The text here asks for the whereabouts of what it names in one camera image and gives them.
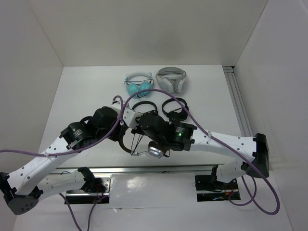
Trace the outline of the brown silver headphones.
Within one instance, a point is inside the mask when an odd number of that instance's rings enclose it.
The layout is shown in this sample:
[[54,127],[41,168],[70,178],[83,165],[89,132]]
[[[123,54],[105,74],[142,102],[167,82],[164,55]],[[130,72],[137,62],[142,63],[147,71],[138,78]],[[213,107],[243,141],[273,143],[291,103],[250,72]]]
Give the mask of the brown silver headphones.
[[151,141],[149,143],[146,151],[138,152],[137,148],[138,148],[141,140],[143,139],[143,137],[144,137],[144,135],[139,135],[138,138],[137,138],[136,144],[133,147],[134,139],[135,139],[135,135],[133,135],[133,139],[132,139],[130,148],[126,147],[125,144],[124,144],[124,135],[122,135],[119,138],[118,143],[119,143],[121,149],[123,151],[125,151],[126,153],[129,153],[131,156],[135,156],[135,157],[137,157],[137,156],[152,156],[152,157],[155,157],[155,158],[158,158],[158,159],[160,159],[162,157],[170,158],[171,151],[170,150],[167,150],[167,151],[160,150],[158,147],[155,147],[156,143],[153,142],[153,141]]

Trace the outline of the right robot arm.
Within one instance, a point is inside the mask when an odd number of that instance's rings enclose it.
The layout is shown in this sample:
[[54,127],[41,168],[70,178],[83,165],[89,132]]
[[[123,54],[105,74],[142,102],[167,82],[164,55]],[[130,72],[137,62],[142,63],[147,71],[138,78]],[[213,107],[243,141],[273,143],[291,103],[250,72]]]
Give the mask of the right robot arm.
[[148,154],[156,158],[168,151],[211,152],[232,157],[233,161],[212,168],[210,183],[216,189],[244,175],[269,177],[269,149],[264,134],[238,137],[205,131],[192,124],[168,123],[155,113],[144,114],[136,122],[136,133],[151,139]]

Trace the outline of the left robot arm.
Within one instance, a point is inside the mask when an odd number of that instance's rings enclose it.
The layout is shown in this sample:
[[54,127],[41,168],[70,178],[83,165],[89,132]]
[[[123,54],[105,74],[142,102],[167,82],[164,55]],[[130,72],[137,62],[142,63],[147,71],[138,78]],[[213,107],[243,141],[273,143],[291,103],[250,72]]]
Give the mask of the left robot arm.
[[52,195],[69,190],[93,190],[97,181],[88,167],[60,176],[49,174],[96,142],[114,136],[122,116],[123,109],[99,108],[93,116],[69,124],[43,153],[20,169],[2,172],[0,190],[9,209],[15,215],[21,215]]

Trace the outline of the black headphones left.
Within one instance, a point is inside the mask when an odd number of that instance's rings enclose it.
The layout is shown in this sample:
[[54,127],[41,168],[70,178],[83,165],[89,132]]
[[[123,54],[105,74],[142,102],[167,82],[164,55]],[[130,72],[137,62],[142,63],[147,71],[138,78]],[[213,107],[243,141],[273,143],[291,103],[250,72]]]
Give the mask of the black headphones left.
[[138,106],[141,106],[141,105],[150,105],[152,106],[154,109],[153,110],[149,110],[147,112],[139,112],[142,116],[143,115],[146,115],[146,114],[154,114],[154,115],[158,115],[158,109],[157,109],[157,106],[154,102],[151,102],[151,101],[142,101],[142,102],[138,102],[136,104],[133,105],[133,107],[131,108],[132,110],[134,110],[135,112],[136,111],[136,108]]

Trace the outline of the black headphones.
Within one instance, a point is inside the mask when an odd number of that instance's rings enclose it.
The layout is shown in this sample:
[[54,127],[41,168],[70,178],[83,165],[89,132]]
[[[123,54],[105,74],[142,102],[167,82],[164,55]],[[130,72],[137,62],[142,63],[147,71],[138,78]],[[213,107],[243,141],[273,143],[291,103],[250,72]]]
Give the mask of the black headphones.
[[154,115],[158,115],[158,109],[157,109],[157,106],[154,102],[151,102],[151,101],[142,101],[142,102],[138,102],[136,104],[133,105],[133,107],[131,108],[132,110],[134,110],[135,112],[136,111],[136,108],[138,106],[141,106],[141,105],[150,105],[152,106],[154,109],[153,110],[149,110],[147,112],[139,112],[142,116],[143,115],[146,115],[146,114],[154,114]]
[[161,109],[163,114],[169,119],[170,122],[181,122],[187,119],[188,113],[182,108],[174,109],[170,112],[164,110],[164,107],[171,102],[174,102],[174,99],[168,99],[163,102]]

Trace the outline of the black headphones right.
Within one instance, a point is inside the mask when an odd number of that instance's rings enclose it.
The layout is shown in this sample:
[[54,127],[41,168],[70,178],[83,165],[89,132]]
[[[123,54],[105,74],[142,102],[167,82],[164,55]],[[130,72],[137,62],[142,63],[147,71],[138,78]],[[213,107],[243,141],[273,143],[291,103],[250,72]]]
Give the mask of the black headphones right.
[[182,108],[174,109],[170,112],[164,110],[164,107],[171,102],[174,102],[174,99],[168,99],[163,102],[161,109],[163,114],[169,119],[170,122],[181,122],[187,119],[188,113]]

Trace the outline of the teal headphones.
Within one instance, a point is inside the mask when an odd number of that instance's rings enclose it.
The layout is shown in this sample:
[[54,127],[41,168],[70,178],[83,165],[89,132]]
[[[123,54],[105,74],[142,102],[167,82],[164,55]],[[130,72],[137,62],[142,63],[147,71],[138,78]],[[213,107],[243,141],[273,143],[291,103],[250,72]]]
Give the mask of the teal headphones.
[[[143,80],[133,80],[136,77],[143,77]],[[154,79],[151,72],[134,72],[131,74],[126,74],[124,81],[126,90],[129,96],[132,96],[138,91],[148,90],[154,88]]]

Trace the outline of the grey white headphones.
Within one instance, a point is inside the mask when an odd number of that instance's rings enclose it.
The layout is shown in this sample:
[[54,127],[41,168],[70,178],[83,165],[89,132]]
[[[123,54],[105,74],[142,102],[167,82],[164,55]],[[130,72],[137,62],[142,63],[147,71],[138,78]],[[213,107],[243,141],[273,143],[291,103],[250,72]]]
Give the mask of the grey white headphones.
[[156,73],[155,78],[161,90],[168,93],[182,93],[187,73],[181,68],[165,67]]

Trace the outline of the aluminium rail front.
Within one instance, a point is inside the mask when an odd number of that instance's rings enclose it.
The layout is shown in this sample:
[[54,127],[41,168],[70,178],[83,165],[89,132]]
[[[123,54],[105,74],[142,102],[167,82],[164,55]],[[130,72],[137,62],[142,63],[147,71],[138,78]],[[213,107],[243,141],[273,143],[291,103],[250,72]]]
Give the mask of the aluminium rail front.
[[184,173],[211,174],[214,165],[149,166],[149,167],[89,167],[93,174]]

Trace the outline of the aluminium rail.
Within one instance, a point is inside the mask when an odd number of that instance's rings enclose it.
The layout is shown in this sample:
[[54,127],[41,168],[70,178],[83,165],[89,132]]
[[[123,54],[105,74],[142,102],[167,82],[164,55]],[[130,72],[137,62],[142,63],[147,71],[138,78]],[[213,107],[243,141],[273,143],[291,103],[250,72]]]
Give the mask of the aluminium rail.
[[255,133],[252,130],[240,88],[235,76],[233,66],[223,66],[223,72],[231,95],[233,107],[243,136],[253,137]]
[[184,173],[211,174],[214,165],[149,166],[149,167],[89,167],[93,174]]

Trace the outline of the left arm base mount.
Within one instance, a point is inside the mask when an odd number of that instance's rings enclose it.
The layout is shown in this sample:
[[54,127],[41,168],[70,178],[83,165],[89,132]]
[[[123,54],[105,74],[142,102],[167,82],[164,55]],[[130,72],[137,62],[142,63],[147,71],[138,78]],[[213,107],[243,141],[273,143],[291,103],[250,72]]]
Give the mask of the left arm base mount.
[[110,174],[94,174],[89,168],[77,169],[85,176],[85,184],[78,190],[69,190],[65,197],[70,204],[108,204],[110,201]]

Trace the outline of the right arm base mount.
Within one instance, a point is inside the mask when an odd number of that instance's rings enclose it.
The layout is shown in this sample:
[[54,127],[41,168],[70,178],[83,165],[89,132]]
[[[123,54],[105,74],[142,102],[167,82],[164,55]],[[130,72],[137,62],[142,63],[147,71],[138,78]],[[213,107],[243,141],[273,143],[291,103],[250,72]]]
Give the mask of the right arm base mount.
[[229,183],[218,182],[211,176],[211,170],[194,172],[197,202],[239,201],[241,199],[237,179]]

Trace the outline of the aluminium rail right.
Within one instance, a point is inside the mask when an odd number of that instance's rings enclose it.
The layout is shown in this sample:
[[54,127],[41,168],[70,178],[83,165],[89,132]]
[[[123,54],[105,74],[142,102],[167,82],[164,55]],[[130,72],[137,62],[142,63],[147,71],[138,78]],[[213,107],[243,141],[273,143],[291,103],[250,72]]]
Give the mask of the aluminium rail right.
[[233,107],[243,136],[253,137],[255,133],[252,130],[240,88],[235,76],[233,66],[223,66],[223,72],[231,95]]

